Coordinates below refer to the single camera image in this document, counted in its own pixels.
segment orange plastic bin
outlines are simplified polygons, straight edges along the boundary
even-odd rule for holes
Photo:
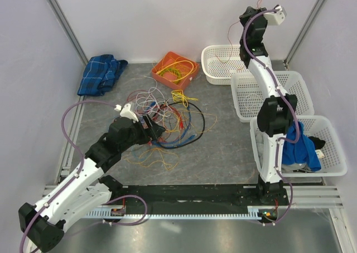
[[[175,75],[174,72],[170,71],[170,67],[174,67],[178,73],[183,75],[181,77]],[[191,80],[197,75],[199,68],[200,65],[198,63],[170,51],[151,70],[151,73],[155,80],[163,83],[173,90],[184,90],[189,85]]]

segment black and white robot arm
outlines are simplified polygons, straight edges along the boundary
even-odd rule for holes
[[[102,177],[135,144],[157,140],[165,129],[144,115],[146,128],[126,104],[109,126],[107,133],[85,153],[79,164],[50,194],[34,206],[25,203],[18,211],[21,230],[42,251],[53,249],[64,233],[79,219],[113,198],[113,192],[122,186],[111,176]],[[88,188],[94,181],[99,182]]]
[[[240,16],[244,27],[240,39],[240,58],[255,77],[264,100],[257,116],[258,128],[263,132],[264,140],[263,164],[259,176],[263,194],[275,194],[282,190],[282,178],[278,174],[281,173],[282,138],[286,137],[287,130],[293,123],[297,105],[296,96],[289,95],[277,80],[268,52],[262,43],[266,27],[280,25],[285,17],[286,13],[280,5],[269,11],[265,8],[248,7]]]

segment blue cloth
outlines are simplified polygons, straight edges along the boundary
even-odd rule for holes
[[[298,123],[300,128],[300,138],[297,143],[284,142],[282,163],[285,165],[307,163],[312,171],[321,169],[320,161],[315,152],[315,145],[306,135],[303,134],[303,124]],[[295,140],[296,128],[293,124],[286,134],[286,138]]]
[[[85,67],[77,94],[104,95],[113,88],[127,65],[126,60],[117,61],[111,54],[92,57]]]

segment white plastic basket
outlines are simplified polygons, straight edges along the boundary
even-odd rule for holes
[[[277,79],[290,93],[297,97],[297,115],[314,115],[312,100],[302,76],[295,71],[275,71]],[[234,74],[231,78],[234,107],[243,123],[257,116],[262,105],[263,95],[252,74]]]
[[[297,119],[303,123],[304,135],[314,136],[326,141],[325,146],[321,149],[325,157],[320,159],[321,170],[318,172],[301,173],[282,170],[283,175],[285,177],[334,177],[345,175],[347,173],[346,156],[330,121],[320,115],[301,115],[298,116]],[[257,142],[255,140],[255,134],[258,131],[257,118],[253,118],[250,121],[250,137],[252,139],[254,160],[260,172],[261,163],[258,155]]]
[[[250,74],[239,57],[239,45],[233,45],[233,50],[231,45],[205,47],[201,63],[207,81],[214,85],[229,85],[232,74]]]

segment laundry basket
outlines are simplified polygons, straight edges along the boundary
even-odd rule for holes
[[[209,83],[230,85],[232,74],[250,74],[239,57],[239,45],[212,45],[205,47],[201,54],[203,72]]]
[[[294,172],[284,171],[282,174],[285,177],[333,177],[343,176],[347,173],[346,156],[342,150],[340,141],[337,137],[335,129],[332,127],[330,121],[320,115],[300,115],[297,116],[298,121],[303,123],[304,135],[314,136],[325,140],[326,144],[321,149],[325,157],[320,159],[321,170],[318,172]],[[257,142],[255,139],[256,133],[259,131],[257,118],[250,121],[250,137],[252,139],[252,147],[254,160],[257,163],[258,171],[262,169],[262,164],[259,160]]]
[[[295,71],[275,71],[277,79],[289,94],[297,97],[297,115],[314,115],[312,100],[302,76]],[[263,105],[263,94],[252,74],[234,74],[231,78],[234,107],[239,120],[248,123]]]

